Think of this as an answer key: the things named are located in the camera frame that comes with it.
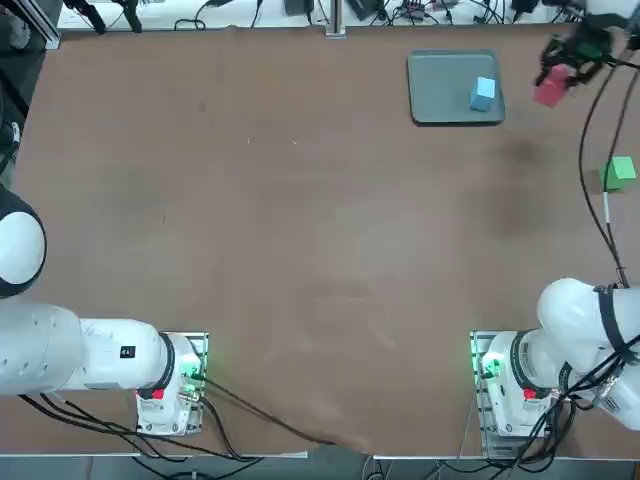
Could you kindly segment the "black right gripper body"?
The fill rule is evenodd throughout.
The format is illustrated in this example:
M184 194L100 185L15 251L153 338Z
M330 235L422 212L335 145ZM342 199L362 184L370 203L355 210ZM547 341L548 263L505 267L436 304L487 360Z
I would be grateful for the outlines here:
M613 53L613 31L626 30L629 20L619 14L588 14L566 39L564 62L568 65L621 65L625 57Z

